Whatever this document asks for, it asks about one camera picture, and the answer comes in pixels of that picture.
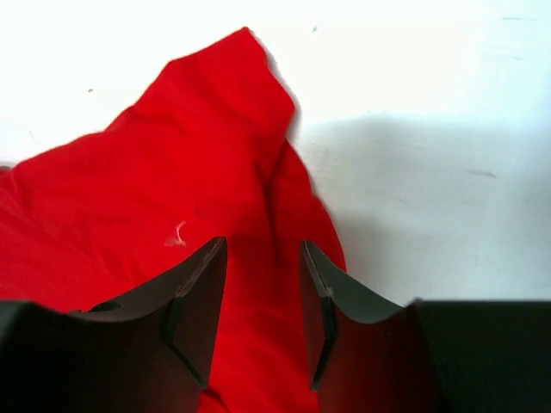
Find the red t shirt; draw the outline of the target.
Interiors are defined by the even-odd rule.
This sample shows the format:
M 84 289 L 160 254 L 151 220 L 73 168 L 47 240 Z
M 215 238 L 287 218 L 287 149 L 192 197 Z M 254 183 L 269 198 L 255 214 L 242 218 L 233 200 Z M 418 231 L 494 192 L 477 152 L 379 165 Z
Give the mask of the red t shirt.
M 226 286 L 201 411 L 316 411 L 300 242 L 339 266 L 344 253 L 288 142 L 293 117 L 247 28 L 169 62 L 104 131 L 2 173 L 2 297 L 87 309 L 223 236 Z

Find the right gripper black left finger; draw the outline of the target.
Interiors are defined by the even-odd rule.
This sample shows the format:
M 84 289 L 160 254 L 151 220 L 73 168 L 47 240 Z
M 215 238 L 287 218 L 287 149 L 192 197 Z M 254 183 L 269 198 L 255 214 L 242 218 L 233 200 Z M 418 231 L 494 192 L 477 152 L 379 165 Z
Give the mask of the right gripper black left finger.
M 4 412 L 195 412 L 226 281 L 215 237 L 163 274 L 88 311 L 1 304 Z

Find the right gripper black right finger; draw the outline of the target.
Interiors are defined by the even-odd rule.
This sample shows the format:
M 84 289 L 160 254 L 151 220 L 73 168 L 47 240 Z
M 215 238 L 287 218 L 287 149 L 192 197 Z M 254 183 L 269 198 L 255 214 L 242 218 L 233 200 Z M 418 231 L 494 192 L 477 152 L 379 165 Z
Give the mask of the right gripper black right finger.
M 300 246 L 309 384 L 321 412 L 438 412 L 443 393 L 417 313 L 382 298 L 315 243 Z

